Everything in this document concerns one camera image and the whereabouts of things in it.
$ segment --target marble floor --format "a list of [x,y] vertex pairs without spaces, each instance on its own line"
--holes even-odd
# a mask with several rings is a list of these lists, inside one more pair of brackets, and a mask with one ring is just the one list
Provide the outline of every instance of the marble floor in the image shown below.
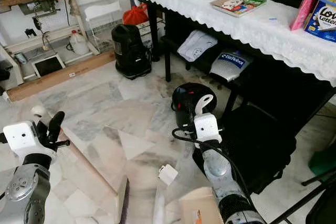
[[[215,115],[220,116],[229,91],[224,87],[218,90],[218,83],[195,69],[186,71],[175,57],[172,72],[172,81],[165,82],[161,60],[153,63],[152,73],[131,81],[118,74],[112,62],[25,100],[12,104],[0,101],[0,129],[33,119],[29,110],[35,105],[44,105],[52,113],[65,111],[65,132],[106,180],[118,187],[122,175],[128,176],[128,224],[152,223],[158,170],[162,165],[172,165],[179,174],[165,192],[166,223],[177,224],[180,223],[178,199],[209,184],[191,158],[193,145],[171,136],[171,130],[176,127],[170,109],[172,92],[185,82],[205,84],[217,95]],[[321,113],[335,115],[335,107],[327,104]],[[260,195],[252,195],[266,221],[272,221],[318,185],[302,187],[300,182],[313,176],[307,167],[308,160],[330,143],[335,132],[336,120],[315,116],[297,135],[297,149],[283,178]],[[8,145],[0,145],[1,185],[10,179],[16,165],[18,161]],[[69,149],[59,149],[50,172],[46,224],[112,223],[110,193]],[[304,224],[313,202],[289,219]]]

